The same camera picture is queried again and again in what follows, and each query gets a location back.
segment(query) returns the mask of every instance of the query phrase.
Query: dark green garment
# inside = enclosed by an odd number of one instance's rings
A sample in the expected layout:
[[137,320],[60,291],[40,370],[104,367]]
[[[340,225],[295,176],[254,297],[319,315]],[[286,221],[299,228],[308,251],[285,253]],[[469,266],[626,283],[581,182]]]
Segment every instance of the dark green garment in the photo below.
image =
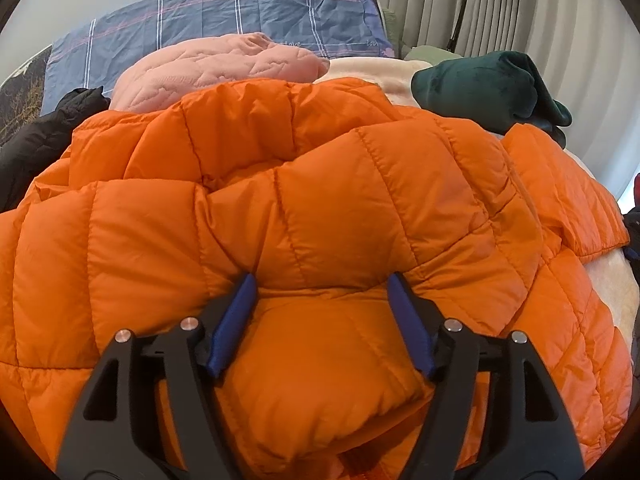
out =
[[443,61],[416,72],[411,92],[421,108],[440,116],[471,119],[497,134],[505,134],[515,123],[533,124],[563,148],[564,134],[558,126],[569,126],[572,120],[569,110],[549,95],[536,65],[522,52]]

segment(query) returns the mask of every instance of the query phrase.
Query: orange puffer jacket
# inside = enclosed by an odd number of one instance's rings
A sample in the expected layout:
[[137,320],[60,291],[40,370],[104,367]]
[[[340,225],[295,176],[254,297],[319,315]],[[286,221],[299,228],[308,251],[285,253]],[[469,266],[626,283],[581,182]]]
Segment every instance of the orange puffer jacket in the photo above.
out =
[[55,466],[114,333],[167,330],[250,271],[260,300],[215,391],[249,476],[393,479],[432,393],[386,300],[401,271],[475,332],[529,334],[590,465],[625,422],[631,373],[582,263],[626,241],[615,200],[544,133],[500,142],[360,80],[107,111],[0,216],[0,400]]

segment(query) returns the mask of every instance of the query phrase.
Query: pink stripe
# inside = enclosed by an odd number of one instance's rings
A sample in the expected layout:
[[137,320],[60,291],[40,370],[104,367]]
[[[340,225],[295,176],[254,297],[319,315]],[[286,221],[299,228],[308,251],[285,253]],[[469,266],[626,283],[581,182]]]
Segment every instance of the pink stripe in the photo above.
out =
[[[194,2],[186,2],[186,3],[181,3],[181,4],[175,4],[174,6],[171,7],[167,7],[165,9],[163,9],[162,13],[164,15],[166,15],[167,12],[171,12],[172,10],[177,10],[177,9],[181,9],[183,7],[190,7],[193,5],[197,5],[197,4],[201,4],[202,2],[212,2],[215,0],[197,0]],[[340,0],[340,1],[344,1],[344,2],[359,2],[360,0]],[[94,41],[96,39],[99,38],[104,38],[105,36],[108,36],[110,34],[113,34],[114,32],[117,32],[118,30],[122,30],[123,28],[127,28],[130,27],[131,25],[135,25],[136,23],[141,23],[144,22],[145,20],[148,20],[149,18],[155,16],[158,13],[157,10],[154,10],[153,12],[148,12],[146,14],[143,14],[142,16],[137,17],[135,20],[131,20],[130,22],[124,22],[121,23],[115,27],[111,27],[108,28],[107,30],[105,30],[104,32],[101,32],[100,34],[95,34],[94,35]],[[70,47],[68,47],[68,49],[62,51],[60,54],[56,54],[55,56],[52,56],[49,58],[49,63],[52,63],[54,61],[57,61],[59,59],[62,59],[63,57],[66,56],[66,54],[68,54],[69,52],[71,52],[72,50],[78,48],[79,46],[83,46],[84,44],[87,44],[89,41],[88,37],[85,40],[79,41],[77,43],[74,43],[73,45],[71,45]]]

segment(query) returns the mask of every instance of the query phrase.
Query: pink quilted garment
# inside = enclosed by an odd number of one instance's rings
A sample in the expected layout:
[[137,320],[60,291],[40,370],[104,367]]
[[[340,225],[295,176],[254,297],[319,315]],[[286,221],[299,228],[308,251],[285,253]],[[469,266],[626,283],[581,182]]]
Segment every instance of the pink quilted garment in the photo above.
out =
[[113,89],[110,109],[153,112],[216,83],[256,77],[311,83],[328,70],[328,59],[273,43],[261,32],[197,38],[161,48],[127,68]]

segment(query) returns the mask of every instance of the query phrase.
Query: plaid cloth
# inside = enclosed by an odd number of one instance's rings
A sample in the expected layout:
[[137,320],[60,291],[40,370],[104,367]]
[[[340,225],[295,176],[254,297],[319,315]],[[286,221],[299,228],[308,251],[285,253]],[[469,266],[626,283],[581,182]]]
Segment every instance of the plaid cloth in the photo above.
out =
[[93,20],[53,44],[42,114],[73,88],[110,95],[129,66],[193,38],[263,32],[318,56],[393,57],[374,0],[143,0]]

